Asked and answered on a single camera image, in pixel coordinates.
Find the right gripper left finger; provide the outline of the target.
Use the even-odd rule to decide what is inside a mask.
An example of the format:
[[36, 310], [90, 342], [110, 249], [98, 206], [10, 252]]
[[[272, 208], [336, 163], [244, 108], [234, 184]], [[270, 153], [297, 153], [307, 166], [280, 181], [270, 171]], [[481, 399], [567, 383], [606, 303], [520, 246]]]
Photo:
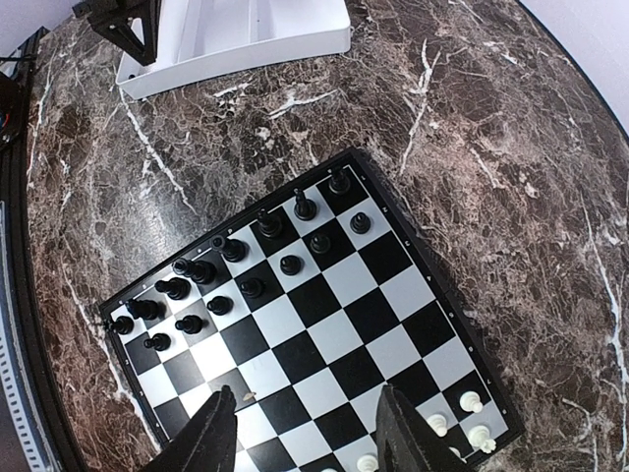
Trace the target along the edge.
[[183, 430], [142, 471], [235, 470], [236, 398], [224, 385], [215, 391]]

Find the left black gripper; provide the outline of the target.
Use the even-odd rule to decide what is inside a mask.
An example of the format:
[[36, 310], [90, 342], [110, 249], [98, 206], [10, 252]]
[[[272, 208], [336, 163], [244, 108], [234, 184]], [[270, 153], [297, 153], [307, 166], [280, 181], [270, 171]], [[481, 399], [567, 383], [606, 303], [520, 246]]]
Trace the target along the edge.
[[76, 18], [90, 16], [92, 29], [142, 66], [156, 61], [159, 0], [82, 0], [72, 7]]

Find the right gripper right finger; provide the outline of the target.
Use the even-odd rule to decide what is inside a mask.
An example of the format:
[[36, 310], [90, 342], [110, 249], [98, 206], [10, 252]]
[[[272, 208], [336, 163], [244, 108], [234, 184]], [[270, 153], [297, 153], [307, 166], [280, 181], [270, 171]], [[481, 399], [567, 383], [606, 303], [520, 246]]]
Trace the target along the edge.
[[471, 471], [392, 384], [382, 389], [376, 408], [379, 471]]

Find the black chess piece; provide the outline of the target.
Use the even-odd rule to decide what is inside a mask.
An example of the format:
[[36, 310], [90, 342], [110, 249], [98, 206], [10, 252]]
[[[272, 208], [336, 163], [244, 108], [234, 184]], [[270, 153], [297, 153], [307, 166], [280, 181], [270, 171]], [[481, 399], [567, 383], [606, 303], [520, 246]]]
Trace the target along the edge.
[[135, 319], [144, 321], [152, 321], [157, 319], [161, 314], [160, 305], [153, 300], [137, 300], [131, 299], [125, 303], [127, 311]]
[[108, 332], [114, 332], [119, 335], [127, 335], [132, 333], [134, 327], [134, 320], [128, 316], [120, 316], [116, 320], [105, 323], [105, 329]]
[[337, 196], [343, 196], [351, 189], [351, 182], [343, 168], [334, 169], [328, 180], [329, 191]]
[[154, 288], [171, 300], [183, 300], [190, 294], [191, 283], [185, 278], [172, 277], [169, 280], [156, 281]]
[[172, 267], [177, 275], [188, 277], [194, 283], [200, 285], [212, 283], [216, 276], [215, 265], [207, 261], [192, 261], [179, 258], [173, 263]]

